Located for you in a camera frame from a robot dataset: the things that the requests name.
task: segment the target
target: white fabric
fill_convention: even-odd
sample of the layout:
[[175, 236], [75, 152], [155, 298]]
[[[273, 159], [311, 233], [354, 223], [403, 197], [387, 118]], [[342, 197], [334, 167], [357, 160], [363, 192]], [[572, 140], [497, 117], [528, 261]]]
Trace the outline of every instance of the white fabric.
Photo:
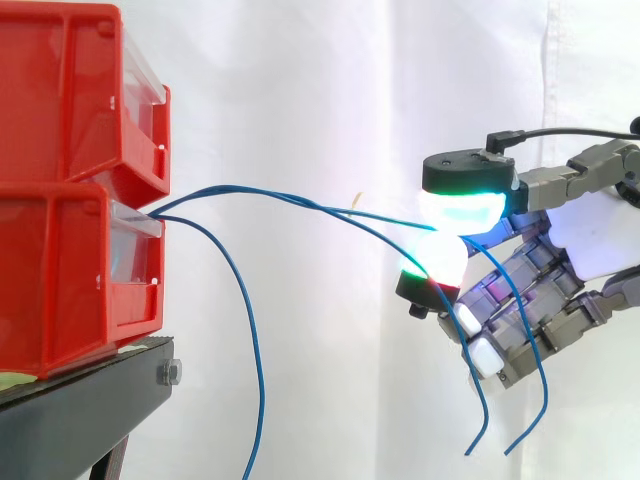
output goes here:
[[[424, 157], [481, 146], [487, 132], [543, 120], [618, 127], [609, 123], [640, 111], [626, 103], [638, 85], [632, 60], [607, 56], [625, 37], [616, 34], [634, 31], [622, 0], [552, 0], [549, 23], [546, 0], [116, 3], [172, 88], [173, 196], [238, 183], [345, 207], [361, 191], [400, 198], [419, 189]], [[545, 163], [564, 163], [560, 145], [545, 144]], [[512, 153], [521, 170], [541, 164], [535, 142]], [[490, 400], [487, 435], [464, 458], [478, 399], [459, 348], [394, 295], [395, 253], [264, 198], [200, 200], [176, 214], [219, 236], [254, 301], [267, 408], [252, 478], [639, 476], [631, 321], [546, 362], [550, 411], [523, 447], [502, 455], [539, 408], [535, 375]], [[133, 433], [122, 478], [240, 478], [258, 405], [242, 299], [199, 233], [170, 225], [167, 240], [163, 333], [176, 337], [183, 381]], [[488, 269], [476, 261], [468, 281]]]

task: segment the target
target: robotic hand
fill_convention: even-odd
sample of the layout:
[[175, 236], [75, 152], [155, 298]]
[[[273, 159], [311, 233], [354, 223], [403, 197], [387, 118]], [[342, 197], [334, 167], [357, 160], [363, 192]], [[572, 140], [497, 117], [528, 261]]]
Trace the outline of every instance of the robotic hand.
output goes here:
[[[632, 132], [638, 133], [638, 121], [634, 124]], [[588, 148], [566, 166], [517, 174], [513, 159], [504, 156], [504, 148], [541, 136], [540, 132], [595, 133], [615, 139]], [[489, 135], [483, 150], [449, 152], [424, 161], [423, 189], [432, 197], [427, 202], [435, 199], [437, 203], [438, 198], [447, 196], [473, 199], [479, 193], [504, 195], [497, 223], [487, 211], [478, 211], [473, 201], [466, 217], [458, 208], [449, 212], [448, 219], [453, 218], [455, 225], [455, 220], [468, 220], [470, 214], [483, 214], [493, 225], [489, 231], [485, 227], [485, 232], [476, 233], [460, 227], [453, 233], [468, 234], [486, 248], [522, 236], [522, 245], [502, 266], [523, 299], [543, 360], [579, 340], [587, 330], [606, 323], [614, 311], [640, 306], [640, 249], [634, 245], [635, 238], [614, 234], [618, 222], [634, 219], [635, 208], [640, 207], [636, 189], [640, 149], [621, 138], [640, 139], [633, 134], [576, 129], [501, 132]], [[435, 228], [452, 225], [442, 220], [442, 210], [434, 218]], [[469, 257], [476, 253], [468, 247]], [[611, 274], [602, 291], [582, 292], [584, 282]], [[403, 272], [397, 293], [412, 302], [412, 315], [424, 318], [428, 309], [440, 312], [441, 327], [459, 343], [452, 319], [433, 300], [437, 297], [424, 292], [431, 288], [429, 282], [422, 282], [419, 292], [415, 284], [407, 287], [407, 279]], [[455, 301], [459, 290], [445, 292]], [[498, 270], [461, 295], [454, 311], [481, 377], [497, 375], [509, 388], [536, 370], [513, 292]]]

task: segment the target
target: black cable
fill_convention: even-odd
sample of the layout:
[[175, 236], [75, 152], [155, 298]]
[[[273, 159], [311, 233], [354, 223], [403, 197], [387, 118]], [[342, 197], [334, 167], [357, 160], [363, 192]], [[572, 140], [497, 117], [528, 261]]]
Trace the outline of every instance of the black cable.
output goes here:
[[634, 133], [611, 132], [609, 130], [594, 130], [591, 128], [541, 128], [525, 132], [525, 140], [548, 135], [589, 135], [591, 137], [619, 138], [620, 140], [640, 140], [640, 135]]
[[[637, 126], [634, 127], [636, 123], [638, 122], [634, 120], [631, 124], [631, 131], [640, 133]], [[591, 128], [541, 128], [528, 132], [524, 130], [506, 130], [504, 132], [495, 132], [487, 135], [487, 145], [485, 149], [489, 153], [503, 154], [506, 148], [518, 145], [530, 138], [550, 135], [588, 135], [591, 137], [618, 138], [620, 140], [640, 140], [640, 135], [637, 133], [611, 132], [609, 130], [595, 130]]]

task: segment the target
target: red plastic bin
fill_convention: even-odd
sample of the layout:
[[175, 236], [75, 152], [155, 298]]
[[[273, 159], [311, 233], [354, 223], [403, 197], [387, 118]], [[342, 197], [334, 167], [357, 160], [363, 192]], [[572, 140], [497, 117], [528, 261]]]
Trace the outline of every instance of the red plastic bin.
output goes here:
[[111, 5], [0, 2], [0, 181], [169, 193], [170, 94]]
[[46, 378], [162, 326], [164, 225], [99, 185], [0, 184], [0, 272], [0, 372]]

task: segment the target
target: insulated wire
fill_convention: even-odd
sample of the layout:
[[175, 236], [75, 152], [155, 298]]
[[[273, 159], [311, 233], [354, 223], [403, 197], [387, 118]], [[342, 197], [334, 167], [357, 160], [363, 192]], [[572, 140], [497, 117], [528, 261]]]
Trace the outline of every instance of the insulated wire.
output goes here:
[[253, 314], [253, 307], [251, 306], [251, 299], [249, 298], [249, 292], [247, 291], [247, 287], [244, 284], [244, 280], [242, 279], [242, 275], [240, 275], [240, 271], [238, 267], [236, 267], [235, 262], [231, 258], [231, 255], [224, 248], [224, 245], [220, 243], [220, 241], [211, 233], [209, 230], [204, 228], [202, 225], [199, 225], [196, 222], [192, 222], [191, 220], [187, 220], [186, 218], [174, 217], [170, 215], [156, 215], [154, 218], [158, 220], [166, 220], [170, 222], [182, 223], [184, 225], [188, 225], [192, 228], [195, 228], [199, 232], [203, 233], [207, 236], [209, 240], [211, 240], [220, 253], [224, 256], [233, 271], [233, 275], [236, 277], [236, 281], [238, 282], [238, 286], [240, 287], [240, 291], [242, 292], [242, 298], [244, 299], [244, 304], [247, 308], [247, 315], [249, 316], [249, 326], [251, 327], [251, 338], [253, 340], [253, 354], [256, 361], [256, 371], [258, 374], [258, 389], [260, 391], [260, 405], [258, 407], [258, 422], [256, 424], [256, 435], [253, 440], [253, 448], [251, 449], [251, 455], [249, 456], [249, 461], [247, 462], [247, 466], [244, 470], [244, 474], [242, 475], [242, 480], [248, 480], [249, 475], [251, 475], [251, 470], [253, 469], [253, 464], [256, 460], [256, 456], [258, 455], [258, 449], [260, 448], [260, 439], [262, 438], [262, 426], [264, 424], [264, 405], [265, 405], [265, 388], [264, 388], [264, 373], [262, 370], [262, 358], [260, 357], [260, 346], [258, 345], [258, 329], [256, 328], [256, 320]]
[[[173, 208], [173, 207], [175, 207], [175, 206], [177, 206], [177, 205], [179, 205], [179, 204], [181, 204], [183, 202], [186, 202], [186, 201], [189, 201], [189, 200], [193, 200], [193, 199], [196, 199], [196, 198], [203, 198], [203, 197], [209, 197], [209, 196], [215, 196], [215, 195], [221, 195], [221, 194], [228, 194], [228, 193], [253, 193], [253, 194], [259, 194], [259, 195], [265, 195], [265, 196], [269, 196], [269, 197], [272, 197], [272, 198], [276, 198], [278, 200], [282, 200], [282, 201], [287, 202], [287, 203], [291, 203], [291, 204], [296, 205], [296, 206], [309, 208], [309, 209], [313, 209], [313, 210], [319, 210], [319, 211], [322, 211], [324, 213], [327, 213], [327, 214], [329, 214], [329, 215], [331, 215], [331, 216], [333, 216], [335, 218], [338, 218], [339, 220], [345, 221], [346, 223], [349, 223], [349, 224], [352, 224], [352, 225], [354, 225], [354, 226], [356, 226], [358, 228], [361, 228], [361, 229], [367, 231], [368, 233], [376, 236], [377, 238], [383, 240], [385, 243], [387, 243], [392, 248], [396, 249], [401, 254], [403, 254], [406, 258], [408, 258], [412, 263], [414, 263], [418, 268], [420, 268], [425, 274], [427, 274], [425, 269], [411, 255], [409, 255], [406, 251], [404, 251], [401, 247], [399, 247], [397, 244], [392, 242], [390, 239], [388, 239], [384, 235], [380, 234], [379, 232], [377, 232], [377, 231], [375, 231], [373, 229], [370, 229], [369, 227], [367, 227], [364, 224], [361, 224], [359, 222], [355, 222], [355, 221], [351, 220], [348, 217], [344, 217], [342, 214], [361, 216], [361, 217], [370, 218], [370, 219], [374, 219], [374, 220], [385, 221], [385, 222], [388, 222], [388, 223], [394, 223], [394, 224], [413, 227], [413, 228], [420, 228], [420, 229], [423, 229], [423, 230], [434, 230], [432, 227], [429, 227], [427, 225], [414, 223], [414, 222], [396, 220], [396, 219], [392, 219], [392, 218], [389, 218], [389, 217], [384, 217], [384, 216], [381, 216], [381, 215], [371, 214], [371, 213], [368, 213], [368, 212], [361, 212], [361, 211], [355, 211], [355, 210], [349, 210], [349, 209], [339, 209], [339, 208], [324, 207], [324, 206], [321, 206], [321, 205], [319, 205], [319, 204], [317, 204], [317, 203], [315, 203], [315, 202], [313, 202], [313, 201], [311, 201], [309, 199], [306, 199], [304, 197], [300, 197], [300, 196], [297, 196], [297, 195], [273, 192], [273, 191], [269, 191], [269, 190], [262, 190], [262, 189], [256, 189], [256, 188], [251, 188], [251, 187], [242, 187], [242, 186], [235, 186], [235, 185], [221, 185], [221, 186], [216, 186], [216, 187], [208, 187], [208, 188], [199, 190], [197, 192], [194, 192], [194, 193], [192, 193], [190, 195], [186, 195], [186, 196], [184, 196], [182, 198], [179, 198], [177, 200], [174, 200], [174, 201], [168, 203], [167, 205], [164, 205], [164, 206], [154, 210], [153, 212], [151, 212], [150, 215], [151, 216], [155, 216], [156, 218], [159, 218], [159, 214], [160, 213], [162, 213], [162, 212], [164, 212], [164, 211], [166, 211], [166, 210], [168, 210], [170, 208]], [[538, 416], [536, 417], [536, 419], [529, 426], [529, 428], [527, 428], [527, 430], [525, 430], [525, 432], [522, 435], [520, 435], [520, 437], [518, 437], [513, 442], [513, 444], [505, 451], [505, 455], [508, 455], [513, 450], [513, 448], [515, 448], [518, 445], [518, 443], [520, 441], [522, 441], [529, 433], [531, 433], [531, 431], [538, 424], [538, 422], [540, 421], [540, 419], [542, 418], [542, 416], [544, 415], [544, 413], [545, 413], [545, 411], [547, 409], [548, 387], [547, 387], [547, 383], [546, 383], [546, 377], [544, 375], [544, 370], [542, 368], [540, 354], [539, 354], [537, 345], [535, 343], [535, 339], [533, 338], [533, 333], [531, 332], [531, 328], [530, 328], [530, 326], [528, 324], [528, 321], [527, 321], [526, 312], [524, 310], [524, 305], [523, 305], [522, 299], [520, 297], [520, 294], [519, 294], [517, 288], [515, 287], [515, 284], [511, 280], [511, 278], [508, 275], [508, 273], [504, 270], [502, 265], [500, 265], [500, 263], [484, 247], [482, 247], [481, 245], [477, 244], [473, 239], [470, 239], [468, 237], [462, 237], [462, 238], [463, 238], [463, 240], [467, 241], [468, 243], [471, 243], [477, 250], [480, 250], [484, 255], [486, 255], [487, 258], [489, 258], [489, 260], [496, 266], [496, 268], [500, 271], [500, 273], [505, 277], [505, 280], [507, 281], [507, 283], [511, 287], [511, 289], [512, 289], [512, 291], [514, 293], [514, 297], [516, 298], [516, 301], [518, 303], [518, 308], [520, 310], [520, 314], [521, 314], [522, 320], [523, 320], [523, 322], [525, 324], [525, 329], [527, 331], [527, 336], [529, 338], [529, 341], [531, 342], [531, 345], [532, 345], [532, 348], [533, 348], [533, 351], [534, 351], [534, 356], [536, 357], [536, 363], [537, 363], [537, 366], [538, 366], [538, 370], [540, 371], [540, 376], [541, 376], [542, 383], [543, 383], [543, 389], [544, 389], [543, 407], [542, 407], [540, 413], [538, 414]], [[478, 435], [476, 436], [476, 438], [474, 439], [474, 441], [472, 442], [472, 444], [469, 446], [469, 448], [465, 452], [465, 455], [469, 455], [471, 453], [471, 451], [474, 449], [474, 447], [476, 446], [476, 444], [478, 443], [478, 441], [480, 440], [480, 438], [482, 437], [482, 435], [484, 435], [484, 432], [486, 431], [486, 428], [487, 428], [487, 425], [488, 425], [488, 416], [489, 416], [488, 415], [488, 408], [487, 408], [487, 405], [486, 405], [486, 399], [484, 398], [484, 394], [482, 392], [482, 388], [480, 386], [479, 380], [478, 380], [476, 372], [475, 372], [475, 368], [473, 367], [470, 355], [468, 354], [468, 347], [467, 347], [466, 341], [464, 339], [464, 334], [462, 333], [462, 329], [461, 329], [461, 327], [459, 325], [459, 322], [457, 320], [457, 317], [455, 316], [455, 313], [453, 312], [453, 309], [451, 308], [451, 304], [448, 302], [448, 300], [444, 296], [444, 293], [442, 293], [442, 290], [439, 288], [439, 286], [435, 282], [433, 282], [432, 284], [435, 286], [436, 291], [441, 296], [441, 299], [444, 301], [445, 305], [447, 306], [447, 310], [449, 311], [449, 315], [451, 316], [452, 320], [454, 321], [454, 325], [456, 326], [457, 333], [458, 333], [458, 335], [460, 337], [461, 344], [463, 346], [463, 351], [466, 350], [464, 352], [465, 353], [465, 359], [467, 360], [467, 363], [470, 366], [471, 375], [472, 375], [472, 377], [474, 377], [474, 384], [476, 386], [476, 389], [478, 391], [478, 394], [479, 394], [479, 397], [481, 399], [482, 406], [483, 406], [483, 411], [484, 411], [483, 426], [482, 426], [482, 429], [480, 430], [480, 432], [478, 433]], [[257, 346], [257, 332], [256, 332], [256, 335], [254, 336], [254, 346]], [[257, 438], [257, 441], [258, 441], [258, 444], [259, 444], [258, 431], [256, 431], [256, 438]], [[255, 447], [256, 447], [256, 443], [254, 442], [254, 451], [252, 451], [252, 457], [251, 457], [252, 460], [255, 460], [254, 453], [257, 452], [257, 449]]]

